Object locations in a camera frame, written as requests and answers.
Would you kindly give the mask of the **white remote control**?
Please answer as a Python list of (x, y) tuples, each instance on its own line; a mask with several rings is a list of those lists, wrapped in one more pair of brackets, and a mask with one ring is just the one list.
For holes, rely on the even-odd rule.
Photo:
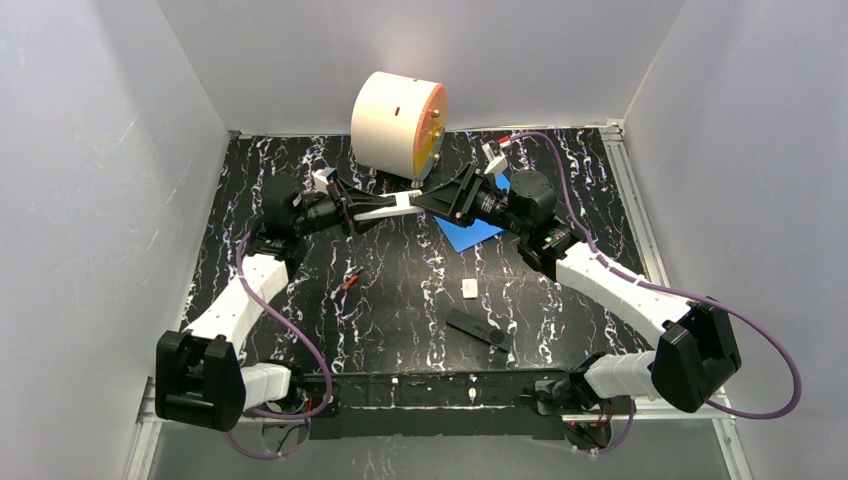
[(358, 213), (353, 216), (353, 220), (357, 222), (365, 222), (372, 220), (383, 220), (385, 218), (418, 214), (422, 213), (423, 209), (412, 204), (412, 200), (422, 194), (421, 190), (408, 190), (396, 193), (383, 194), (383, 197), (392, 199), (394, 204), (383, 206), (375, 210)]

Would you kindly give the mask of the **white battery cover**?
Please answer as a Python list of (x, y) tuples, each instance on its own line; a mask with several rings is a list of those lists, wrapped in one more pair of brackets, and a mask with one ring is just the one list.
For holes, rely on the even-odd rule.
[(464, 299), (476, 299), (479, 296), (478, 281), (472, 278), (463, 279), (461, 292)]

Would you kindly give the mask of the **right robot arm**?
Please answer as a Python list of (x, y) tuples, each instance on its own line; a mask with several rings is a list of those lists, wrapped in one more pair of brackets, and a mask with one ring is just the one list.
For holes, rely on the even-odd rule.
[(521, 170), (501, 190), (492, 176), (467, 165), (412, 203), (456, 225), (481, 220), (518, 236), (517, 250), (532, 270), (589, 297), (652, 347), (641, 354), (594, 354), (544, 388), (539, 400), (589, 408), (608, 398), (651, 397), (694, 413), (740, 369), (728, 315), (707, 302), (649, 289), (602, 259), (564, 222), (564, 206), (545, 174)]

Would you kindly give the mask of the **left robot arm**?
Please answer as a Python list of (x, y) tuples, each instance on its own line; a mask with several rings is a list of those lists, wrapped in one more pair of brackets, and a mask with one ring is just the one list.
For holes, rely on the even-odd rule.
[(416, 212), (419, 191), (375, 195), (343, 181), (335, 169), (314, 172), (316, 188), (280, 173), (265, 182), (256, 222), (237, 245), (237, 273), (213, 303), (186, 328), (169, 330), (156, 346), (155, 413), (165, 420), (228, 432), (242, 414), (296, 390), (292, 368), (281, 363), (243, 367), (237, 353), (260, 316), (267, 313), (311, 351), (325, 377), (328, 405), (333, 385), (317, 346), (271, 300), (297, 272), (306, 239), (339, 227), (363, 233), (385, 218)]

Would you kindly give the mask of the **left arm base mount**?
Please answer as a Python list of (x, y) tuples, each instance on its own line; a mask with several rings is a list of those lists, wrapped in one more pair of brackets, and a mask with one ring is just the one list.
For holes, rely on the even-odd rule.
[[(323, 410), (315, 414), (315, 417), (331, 418), (339, 415), (341, 400), (340, 385), (336, 380), (333, 380), (331, 386), (332, 394), (329, 403)], [(311, 413), (316, 410), (317, 407), (324, 401), (326, 393), (327, 389), (323, 380), (306, 379), (300, 381), (297, 384), (297, 394), (299, 399), (299, 402), (297, 403), (297, 406), (299, 407), (298, 413)]]

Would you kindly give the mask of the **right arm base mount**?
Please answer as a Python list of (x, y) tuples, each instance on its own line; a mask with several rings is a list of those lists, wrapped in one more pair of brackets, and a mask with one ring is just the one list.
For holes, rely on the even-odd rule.
[(536, 411), (542, 416), (562, 416), (584, 409), (568, 379), (536, 381), (530, 395), (536, 402)]

